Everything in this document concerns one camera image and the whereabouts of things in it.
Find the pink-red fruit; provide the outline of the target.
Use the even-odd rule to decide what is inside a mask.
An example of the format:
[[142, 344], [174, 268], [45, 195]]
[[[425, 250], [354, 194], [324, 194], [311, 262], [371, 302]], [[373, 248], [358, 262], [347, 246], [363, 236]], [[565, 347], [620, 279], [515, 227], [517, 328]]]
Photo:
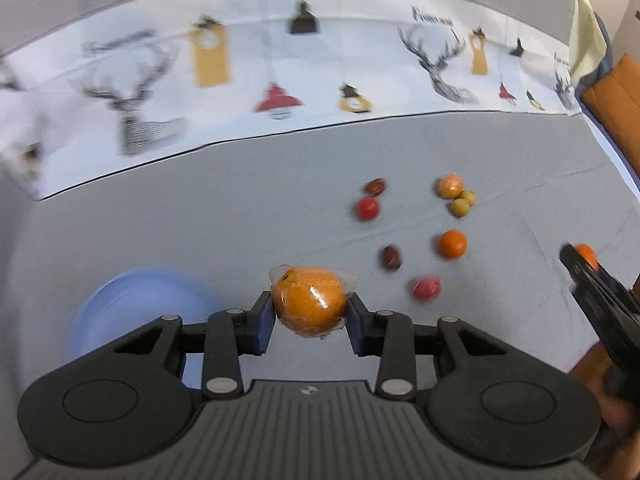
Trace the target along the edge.
[[419, 276], [412, 282], [411, 295], [416, 301], [432, 301], [442, 290], [442, 280], [437, 275]]

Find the dark red jujube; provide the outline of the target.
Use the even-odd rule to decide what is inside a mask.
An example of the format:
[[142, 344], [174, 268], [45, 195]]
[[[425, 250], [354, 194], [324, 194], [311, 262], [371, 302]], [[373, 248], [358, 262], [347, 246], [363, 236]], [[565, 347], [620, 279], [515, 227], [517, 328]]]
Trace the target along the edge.
[[363, 193], [370, 197], [378, 197], [386, 191], [386, 188], [386, 180], [383, 178], [376, 178], [368, 182], [363, 187]]
[[395, 272], [402, 266], [402, 255], [395, 245], [387, 245], [381, 249], [380, 259], [386, 271]]

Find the plastic orange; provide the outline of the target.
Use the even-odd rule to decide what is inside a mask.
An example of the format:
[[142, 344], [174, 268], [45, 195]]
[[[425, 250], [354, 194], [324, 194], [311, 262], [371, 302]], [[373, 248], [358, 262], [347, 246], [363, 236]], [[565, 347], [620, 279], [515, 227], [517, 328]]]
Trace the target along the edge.
[[326, 338], [344, 326], [356, 278], [322, 266], [275, 266], [271, 300], [282, 324], [304, 338]]

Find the bare orange tangerine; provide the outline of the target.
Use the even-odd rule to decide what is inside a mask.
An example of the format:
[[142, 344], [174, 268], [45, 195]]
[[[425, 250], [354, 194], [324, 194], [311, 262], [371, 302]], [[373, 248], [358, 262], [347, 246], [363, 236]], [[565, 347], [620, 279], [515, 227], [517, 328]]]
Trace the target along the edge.
[[443, 232], [437, 241], [439, 255], [445, 259], [459, 259], [468, 250], [468, 239], [465, 234], [457, 230]]

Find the red fruit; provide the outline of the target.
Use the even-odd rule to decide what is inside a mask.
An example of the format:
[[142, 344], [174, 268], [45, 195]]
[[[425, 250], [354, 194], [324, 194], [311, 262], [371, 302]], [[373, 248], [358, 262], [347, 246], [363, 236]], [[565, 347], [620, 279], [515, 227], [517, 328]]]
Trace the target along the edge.
[[358, 200], [355, 212], [360, 221], [372, 221], [380, 215], [381, 204], [375, 197], [366, 196]]

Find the yellow-green longan fruit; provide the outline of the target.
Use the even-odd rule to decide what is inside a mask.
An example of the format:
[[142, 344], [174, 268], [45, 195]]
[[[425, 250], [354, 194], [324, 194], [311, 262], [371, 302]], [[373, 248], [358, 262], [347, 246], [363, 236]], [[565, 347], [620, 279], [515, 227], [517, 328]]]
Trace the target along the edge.
[[464, 198], [456, 198], [449, 204], [449, 211], [456, 218], [464, 218], [470, 213], [471, 205]]
[[471, 190], [463, 190], [460, 193], [459, 198], [465, 200], [470, 206], [474, 206], [476, 204], [476, 195]]

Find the small orange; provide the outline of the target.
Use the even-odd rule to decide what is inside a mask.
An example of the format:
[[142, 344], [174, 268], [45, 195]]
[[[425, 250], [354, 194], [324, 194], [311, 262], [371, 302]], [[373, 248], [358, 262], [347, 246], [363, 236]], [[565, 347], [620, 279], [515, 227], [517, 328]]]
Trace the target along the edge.
[[438, 180], [436, 190], [441, 198], [455, 200], [464, 191], [464, 182], [457, 174], [446, 174]]

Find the blue round plate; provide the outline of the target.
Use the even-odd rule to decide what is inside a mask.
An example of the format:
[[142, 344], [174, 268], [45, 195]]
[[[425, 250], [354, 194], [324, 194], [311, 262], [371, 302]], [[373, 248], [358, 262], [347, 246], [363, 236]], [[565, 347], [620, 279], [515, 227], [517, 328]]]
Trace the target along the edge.
[[227, 307], [206, 282], [173, 270], [141, 268], [102, 285], [75, 316], [66, 356], [70, 360], [124, 336], [163, 315], [204, 323]]

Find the orange cushion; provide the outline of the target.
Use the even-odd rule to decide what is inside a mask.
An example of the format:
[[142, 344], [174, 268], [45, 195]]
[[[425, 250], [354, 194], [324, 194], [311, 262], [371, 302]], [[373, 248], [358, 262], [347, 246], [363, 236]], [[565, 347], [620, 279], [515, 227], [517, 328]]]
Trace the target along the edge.
[[582, 102], [597, 118], [639, 174], [640, 66], [624, 53], [613, 69], [582, 92]]

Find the grey printed sofa cover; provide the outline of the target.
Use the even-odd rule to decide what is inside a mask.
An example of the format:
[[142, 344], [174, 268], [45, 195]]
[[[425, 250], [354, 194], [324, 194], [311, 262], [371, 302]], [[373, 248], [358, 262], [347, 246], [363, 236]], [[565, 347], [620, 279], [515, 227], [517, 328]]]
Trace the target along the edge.
[[[633, 281], [639, 193], [576, 99], [574, 6], [1, 0], [2, 477], [590, 478], [600, 408], [568, 372], [599, 337], [560, 250]], [[476, 195], [464, 218], [446, 174]], [[459, 259], [439, 255], [449, 230]], [[304, 338], [277, 313], [235, 399], [200, 397], [199, 354], [177, 377], [117, 353], [134, 330], [66, 356], [79, 309], [127, 271], [248, 310], [282, 264], [352, 274], [371, 311], [460, 318], [506, 345], [506, 382], [387, 400], [346, 320]], [[411, 295], [423, 275], [432, 301]]]

